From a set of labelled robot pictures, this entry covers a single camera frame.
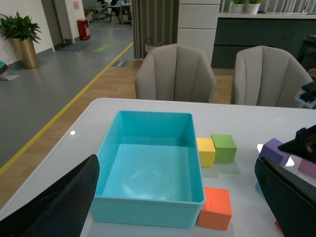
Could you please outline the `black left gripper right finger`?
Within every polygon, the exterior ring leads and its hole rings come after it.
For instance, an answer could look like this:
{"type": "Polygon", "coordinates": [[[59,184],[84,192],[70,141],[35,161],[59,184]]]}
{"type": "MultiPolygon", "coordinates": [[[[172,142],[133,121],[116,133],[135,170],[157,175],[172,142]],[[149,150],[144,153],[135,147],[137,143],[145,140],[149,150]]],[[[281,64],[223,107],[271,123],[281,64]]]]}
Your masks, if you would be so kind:
{"type": "Polygon", "coordinates": [[[263,196],[286,237],[316,235],[316,188],[273,160],[261,157],[255,175],[263,196]]]}

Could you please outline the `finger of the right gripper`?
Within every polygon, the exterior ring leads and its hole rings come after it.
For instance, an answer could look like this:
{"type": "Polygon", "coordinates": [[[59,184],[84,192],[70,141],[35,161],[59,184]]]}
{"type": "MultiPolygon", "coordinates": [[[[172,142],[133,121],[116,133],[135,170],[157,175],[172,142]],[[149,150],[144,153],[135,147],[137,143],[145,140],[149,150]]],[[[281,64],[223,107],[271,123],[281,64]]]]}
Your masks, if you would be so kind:
{"type": "Polygon", "coordinates": [[[301,128],[293,140],[278,146],[282,152],[289,153],[312,163],[316,162],[316,126],[301,128]]]}

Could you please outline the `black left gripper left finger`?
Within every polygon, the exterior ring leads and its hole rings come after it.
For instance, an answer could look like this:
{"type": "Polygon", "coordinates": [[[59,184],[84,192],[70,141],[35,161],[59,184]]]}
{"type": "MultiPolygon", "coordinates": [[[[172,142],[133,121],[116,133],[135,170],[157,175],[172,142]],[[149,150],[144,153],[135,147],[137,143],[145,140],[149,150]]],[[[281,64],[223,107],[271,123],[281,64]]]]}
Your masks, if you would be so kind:
{"type": "Polygon", "coordinates": [[[80,236],[99,177],[90,155],[54,184],[0,222],[2,237],[80,236]]]}

